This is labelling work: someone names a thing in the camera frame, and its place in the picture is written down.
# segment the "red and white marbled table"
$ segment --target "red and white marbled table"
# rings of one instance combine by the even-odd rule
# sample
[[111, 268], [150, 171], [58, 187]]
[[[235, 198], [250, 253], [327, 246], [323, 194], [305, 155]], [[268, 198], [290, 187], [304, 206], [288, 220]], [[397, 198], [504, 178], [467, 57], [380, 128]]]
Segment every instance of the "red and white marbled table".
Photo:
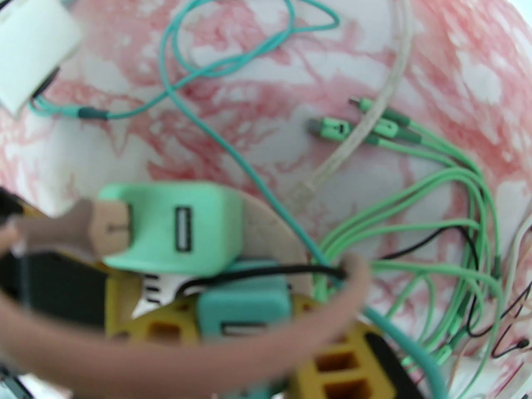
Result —
[[[85, 30], [78, 54], [46, 95], [57, 103], [134, 108], [162, 87], [156, 54], [163, 29], [186, 0], [80, 0], [74, 16]], [[342, 17], [332, 32], [298, 36], [222, 79], [200, 79], [181, 91], [197, 114], [230, 141], [279, 196], [329, 155], [304, 130], [312, 116], [356, 121], [350, 96], [374, 96], [399, 41], [394, 0], [320, 0]], [[393, 105], [466, 150], [496, 197], [504, 250], [532, 197], [532, 32], [506, 0], [412, 0], [414, 52]], [[301, 22], [319, 21], [297, 5]], [[280, 0], [226, 0], [194, 12], [182, 41], [198, 64], [250, 49], [286, 19]], [[48, 212], [113, 181], [207, 179], [256, 193], [237, 165], [169, 101], [130, 120], [81, 122], [25, 113], [0, 114], [0, 184]], [[362, 147], [331, 179], [300, 220], [319, 238], [358, 209], [405, 188], [434, 166]], [[464, 211], [458, 188], [443, 187], [394, 222], [430, 221]], [[424, 236], [366, 241], [368, 258]], [[452, 261], [452, 233], [420, 257]], [[520, 273], [525, 281], [525, 273]], [[376, 281], [372, 302], [389, 303], [404, 279]], [[442, 282], [441, 311], [452, 289]], [[424, 292], [401, 317], [422, 322]], [[520, 360], [502, 367], [509, 376]]]

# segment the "usb port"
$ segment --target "usb port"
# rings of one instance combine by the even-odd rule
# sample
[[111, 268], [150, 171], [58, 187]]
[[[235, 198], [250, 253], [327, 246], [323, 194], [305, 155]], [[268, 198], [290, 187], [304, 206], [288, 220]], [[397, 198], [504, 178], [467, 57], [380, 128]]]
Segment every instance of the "usb port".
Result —
[[175, 249], [180, 253], [192, 251], [192, 208], [175, 209]]
[[222, 323], [224, 337], [246, 337], [262, 334], [267, 329], [264, 323]]

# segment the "pink marbled surface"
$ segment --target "pink marbled surface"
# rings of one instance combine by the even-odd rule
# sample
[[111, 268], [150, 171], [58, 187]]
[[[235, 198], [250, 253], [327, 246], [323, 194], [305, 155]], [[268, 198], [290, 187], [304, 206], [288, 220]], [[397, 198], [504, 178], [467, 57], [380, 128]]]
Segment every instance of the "pink marbled surface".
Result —
[[[47, 97], [119, 111], [158, 94], [158, 42], [184, 1], [80, 0], [73, 12], [85, 30], [84, 45], [62, 67]], [[308, 137], [305, 120], [332, 114], [356, 121], [348, 97], [378, 93], [399, 42], [394, 0], [319, 1], [338, 11], [340, 28], [292, 38], [237, 74], [200, 79], [180, 92], [279, 196], [334, 149]], [[394, 106], [478, 162], [496, 198], [506, 250], [532, 197], [532, 118], [527, 112], [532, 108], [532, 32], [506, 0], [412, 3], [414, 51]], [[320, 21], [308, 7], [298, 5], [296, 11], [300, 22]], [[192, 61], [204, 64], [249, 49], [281, 28], [285, 19], [279, 0], [226, 0], [191, 15], [183, 45]], [[29, 113], [14, 121], [0, 114], [0, 144], [0, 183], [52, 213], [79, 196], [95, 195], [112, 181], [208, 179], [256, 193], [234, 162], [169, 101], [110, 123]], [[357, 209], [434, 169], [364, 146], [300, 220], [319, 238]], [[394, 222], [448, 218], [463, 213], [465, 206], [456, 188], [443, 187]], [[424, 235], [390, 235], [355, 249], [372, 257]], [[458, 236], [449, 233], [420, 257], [458, 261], [457, 242]], [[376, 281], [373, 304], [384, 307], [403, 281]], [[452, 283], [441, 280], [438, 286], [443, 310]], [[414, 295], [400, 319], [421, 322], [426, 300], [424, 291]], [[521, 359], [508, 359], [503, 375], [511, 374]]]

